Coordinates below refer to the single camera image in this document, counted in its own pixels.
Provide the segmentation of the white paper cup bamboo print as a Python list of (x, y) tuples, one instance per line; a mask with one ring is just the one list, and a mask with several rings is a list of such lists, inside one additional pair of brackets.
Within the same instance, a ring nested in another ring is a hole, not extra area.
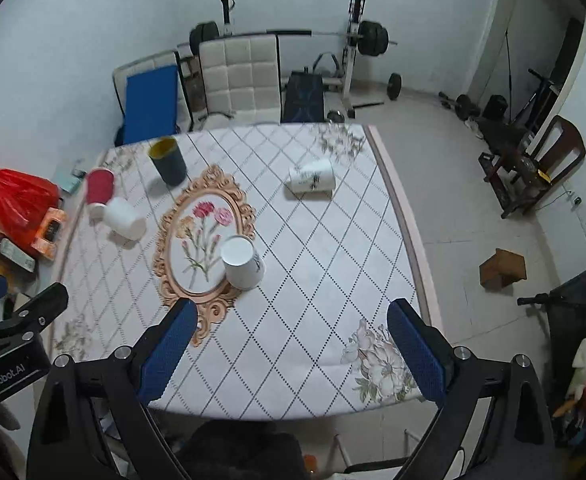
[(249, 237), (228, 237), (220, 248), (227, 281), (240, 290), (255, 288), (263, 279), (265, 264)]

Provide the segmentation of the plain white plastic cup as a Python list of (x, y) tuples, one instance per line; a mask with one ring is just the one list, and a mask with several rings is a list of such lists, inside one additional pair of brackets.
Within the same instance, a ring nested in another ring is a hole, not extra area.
[(122, 197), (113, 197), (104, 208), (103, 222), (127, 240), (140, 240), (147, 231), (146, 218)]

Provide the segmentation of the red paper cup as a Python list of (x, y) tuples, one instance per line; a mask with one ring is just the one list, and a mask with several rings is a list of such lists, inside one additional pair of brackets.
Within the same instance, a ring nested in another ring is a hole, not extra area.
[(88, 216), (90, 219), (101, 219), (114, 195), (115, 175), (108, 168), (95, 168), (87, 174), (86, 183)]

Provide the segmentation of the dark green cup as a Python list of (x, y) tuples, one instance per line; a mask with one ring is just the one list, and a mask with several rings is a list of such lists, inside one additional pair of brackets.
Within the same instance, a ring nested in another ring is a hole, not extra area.
[(187, 177), (187, 166), (177, 141), (170, 136), (157, 140), (148, 155), (162, 181), (171, 188), (182, 184)]

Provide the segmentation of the lying white bamboo paper cup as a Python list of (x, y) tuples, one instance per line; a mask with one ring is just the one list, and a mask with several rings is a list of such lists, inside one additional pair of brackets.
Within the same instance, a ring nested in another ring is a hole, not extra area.
[(332, 162), (323, 158), (291, 168), (285, 184), (295, 194), (332, 192), (336, 187)]

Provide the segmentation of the dark box with label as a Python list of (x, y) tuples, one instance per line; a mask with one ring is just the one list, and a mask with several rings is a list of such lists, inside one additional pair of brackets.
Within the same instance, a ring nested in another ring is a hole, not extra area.
[(0, 234), (0, 261), (25, 274), (36, 271), (36, 260), (4, 234)]

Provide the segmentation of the orange tissue pack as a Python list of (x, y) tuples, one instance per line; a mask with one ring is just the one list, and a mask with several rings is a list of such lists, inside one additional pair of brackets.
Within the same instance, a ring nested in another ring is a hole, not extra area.
[(58, 247), (58, 238), (66, 226), (68, 215), (62, 209), (49, 208), (36, 231), (31, 248), (42, 257), (54, 260)]

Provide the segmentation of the red plastic bag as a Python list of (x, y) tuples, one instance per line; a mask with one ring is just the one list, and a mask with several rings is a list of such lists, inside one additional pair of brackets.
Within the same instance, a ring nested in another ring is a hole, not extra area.
[(47, 179), (0, 168), (0, 228), (30, 256), (40, 223), (60, 202), (58, 186)]

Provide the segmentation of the small wooden stool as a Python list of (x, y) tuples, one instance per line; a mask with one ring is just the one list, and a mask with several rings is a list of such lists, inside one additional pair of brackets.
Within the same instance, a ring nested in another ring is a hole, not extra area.
[(506, 249), (497, 248), (479, 266), (479, 284), (490, 290), (500, 290), (526, 278), (525, 258)]

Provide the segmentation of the teal phone case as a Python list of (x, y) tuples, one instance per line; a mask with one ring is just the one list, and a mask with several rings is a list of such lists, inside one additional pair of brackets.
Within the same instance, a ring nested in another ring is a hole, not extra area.
[(52, 182), (58, 186), (61, 193), (73, 195), (84, 181), (86, 174), (83, 159), (63, 160), (54, 170)]

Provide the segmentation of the floral patterned tablecloth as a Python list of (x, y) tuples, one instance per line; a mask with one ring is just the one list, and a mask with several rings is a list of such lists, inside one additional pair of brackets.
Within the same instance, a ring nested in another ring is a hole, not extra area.
[(112, 148), (126, 240), (88, 205), (54, 277), (69, 307), (52, 354), (129, 346), (182, 299), (197, 326), (163, 410), (232, 419), (342, 415), (416, 399), (389, 304), (427, 323), (439, 306), (421, 237), (381, 134), (371, 126), (258, 125), (179, 134), (185, 182), (169, 188), (147, 142)]

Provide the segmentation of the dark wooden chair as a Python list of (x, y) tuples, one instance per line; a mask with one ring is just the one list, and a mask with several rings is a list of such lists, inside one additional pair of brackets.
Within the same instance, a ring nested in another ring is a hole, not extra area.
[(578, 128), (555, 115), (528, 153), (505, 145), (497, 154), (478, 156), (484, 181), (490, 185), (506, 219), (515, 211), (523, 216), (571, 176), (586, 158), (586, 146)]

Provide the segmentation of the blue folded mat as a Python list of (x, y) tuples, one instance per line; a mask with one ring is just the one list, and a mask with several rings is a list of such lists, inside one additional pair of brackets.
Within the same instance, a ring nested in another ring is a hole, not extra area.
[(123, 143), (172, 136), (177, 131), (177, 66), (127, 78)]

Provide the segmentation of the barbell weight bench rack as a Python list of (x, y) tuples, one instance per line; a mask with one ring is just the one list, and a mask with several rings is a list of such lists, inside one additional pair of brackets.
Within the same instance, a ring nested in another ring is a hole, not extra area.
[[(354, 82), (355, 65), (358, 58), (378, 58), (386, 53), (395, 42), (389, 39), (389, 31), (381, 23), (363, 17), (366, 0), (349, 0), (345, 29), (341, 32), (319, 32), (312, 29), (267, 29), (263, 32), (236, 34), (231, 25), (231, 11), (235, 0), (220, 0), (223, 7), (223, 24), (214, 21), (203, 22), (191, 29), (187, 47), (190, 60), (197, 63), (194, 77), (199, 81), (202, 92), (203, 112), (206, 120), (221, 117), (226, 122), (237, 124), (225, 116), (210, 115), (206, 110), (203, 80), (199, 62), (200, 44), (205, 41), (229, 36), (259, 34), (276, 35), (279, 40), (281, 76), (281, 122), (286, 124), (317, 124), (318, 122), (343, 122), (354, 119), (360, 108), (380, 106), (380, 101), (354, 103), (351, 101), (351, 86)], [(314, 63), (299, 70), (282, 68), (281, 44), (292, 39), (295, 47), (305, 38), (336, 37), (340, 39), (340, 52), (323, 51)]]

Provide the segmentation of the black stroller frame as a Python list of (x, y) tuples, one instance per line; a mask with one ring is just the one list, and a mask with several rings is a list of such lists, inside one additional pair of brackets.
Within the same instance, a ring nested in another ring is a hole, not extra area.
[(550, 292), (532, 297), (518, 297), (519, 306), (537, 307), (546, 313), (552, 358), (568, 360), (586, 336), (586, 270)]

